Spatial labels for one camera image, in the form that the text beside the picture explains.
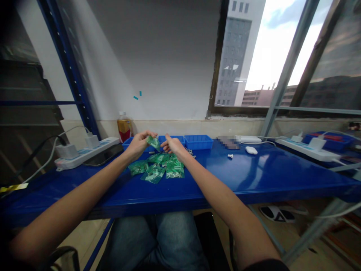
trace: yellow tape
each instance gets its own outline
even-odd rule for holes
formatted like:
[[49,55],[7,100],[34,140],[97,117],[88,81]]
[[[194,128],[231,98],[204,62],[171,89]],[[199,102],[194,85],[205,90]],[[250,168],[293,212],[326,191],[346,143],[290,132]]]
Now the yellow tape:
[[19,189],[24,189],[24,188],[27,188],[27,185],[28,185],[28,183],[17,184],[17,185],[13,185],[13,186],[4,186],[4,187],[0,188],[0,193],[19,190]]

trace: blue workbench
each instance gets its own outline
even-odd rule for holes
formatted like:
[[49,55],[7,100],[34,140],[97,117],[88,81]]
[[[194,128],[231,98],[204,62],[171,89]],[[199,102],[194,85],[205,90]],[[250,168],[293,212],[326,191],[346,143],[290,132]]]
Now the blue workbench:
[[[357,201],[361,182],[327,170],[271,144],[254,145],[258,155],[226,149],[215,140],[211,150],[194,150],[197,161],[222,180],[245,204],[347,196]],[[149,154],[143,154],[140,160]],[[3,218],[10,226],[25,226],[69,191],[93,176],[102,167],[80,166],[50,171],[1,201]],[[166,179],[158,184],[140,180],[142,174],[124,171],[87,219],[117,218],[180,210],[208,208],[191,174]]]

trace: person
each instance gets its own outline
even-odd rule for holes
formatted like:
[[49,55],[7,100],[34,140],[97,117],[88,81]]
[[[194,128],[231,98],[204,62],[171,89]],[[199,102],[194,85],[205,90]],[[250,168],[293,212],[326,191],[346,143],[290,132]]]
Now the person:
[[[39,268],[79,225],[127,166],[147,147],[135,135],[129,147],[105,168],[55,202],[9,242],[7,262]],[[217,177],[199,164],[177,138],[161,145],[185,165],[214,211],[231,230],[239,269],[288,270],[256,216]],[[208,270],[191,212],[117,219],[98,270]]]

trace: forearm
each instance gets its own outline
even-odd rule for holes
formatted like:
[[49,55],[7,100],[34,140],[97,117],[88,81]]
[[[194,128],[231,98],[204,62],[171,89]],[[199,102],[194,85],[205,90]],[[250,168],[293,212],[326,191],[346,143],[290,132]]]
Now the forearm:
[[50,206],[11,241],[13,256],[37,267],[83,221],[130,161],[123,153]]
[[280,259],[257,217],[240,199],[191,155],[182,160],[203,195],[234,235],[240,268],[269,258]]

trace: hand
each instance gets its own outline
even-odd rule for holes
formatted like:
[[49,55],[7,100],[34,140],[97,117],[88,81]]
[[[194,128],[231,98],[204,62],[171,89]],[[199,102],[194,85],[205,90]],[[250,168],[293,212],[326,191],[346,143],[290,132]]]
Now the hand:
[[161,147],[164,147],[163,150],[167,153],[175,153],[178,157],[179,161],[183,163],[184,157],[188,154],[187,150],[183,147],[182,143],[178,138],[171,138],[168,134],[165,134],[165,138],[167,139],[165,142],[161,144]]
[[136,134],[129,147],[124,151],[124,154],[129,156],[131,162],[137,160],[148,146],[147,136],[155,138],[157,135],[157,133],[149,130]]

